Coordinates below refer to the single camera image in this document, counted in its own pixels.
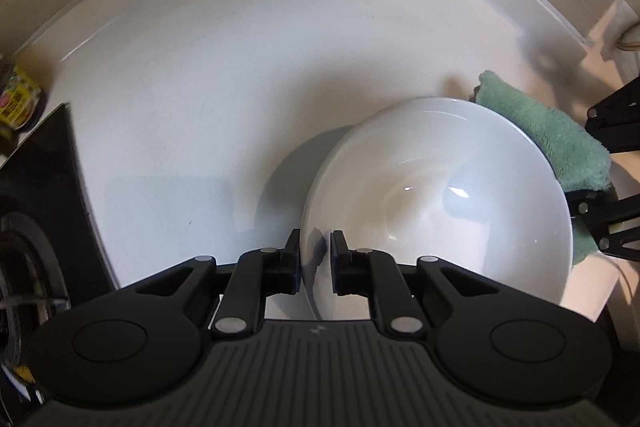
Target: circular cap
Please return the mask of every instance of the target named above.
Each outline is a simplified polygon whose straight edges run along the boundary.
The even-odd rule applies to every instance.
[[[240,333],[246,329],[246,322],[240,317],[224,317],[216,321],[216,329],[221,333]]]
[[[90,362],[130,359],[146,343],[146,331],[129,321],[106,320],[82,328],[73,339],[74,351]]]
[[[491,333],[491,343],[502,356],[517,362],[546,362],[558,357],[566,346],[564,335],[549,324],[514,320]]]
[[[420,331],[422,321],[415,317],[396,317],[391,321],[391,327],[399,333],[415,333]]]

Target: black stove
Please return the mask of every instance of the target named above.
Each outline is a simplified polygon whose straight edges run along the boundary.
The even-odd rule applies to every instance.
[[[26,360],[31,333],[116,287],[81,183],[66,105],[0,168],[0,425],[40,403]]]

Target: white countertop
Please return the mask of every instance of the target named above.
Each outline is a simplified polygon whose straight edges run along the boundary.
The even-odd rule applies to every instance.
[[[570,114],[608,94],[567,81],[584,52],[556,12],[503,1],[85,0],[20,61],[50,84],[49,110],[70,102],[126,285],[195,255],[232,263],[284,245],[331,147],[393,103],[466,98],[485,69]],[[620,83],[591,59],[608,90]],[[617,280],[604,266],[574,270],[569,307],[600,313]]]

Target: green towel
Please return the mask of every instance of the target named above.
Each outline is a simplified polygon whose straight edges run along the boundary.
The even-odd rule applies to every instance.
[[[609,151],[564,112],[533,100],[493,71],[480,75],[475,102],[522,129],[545,154],[565,192],[611,190]],[[573,220],[573,228],[575,265],[598,248],[580,219]]]

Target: can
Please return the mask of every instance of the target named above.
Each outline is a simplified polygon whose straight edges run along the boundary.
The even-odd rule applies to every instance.
[[[43,101],[38,83],[20,66],[0,57],[0,124],[12,131],[27,130]]]

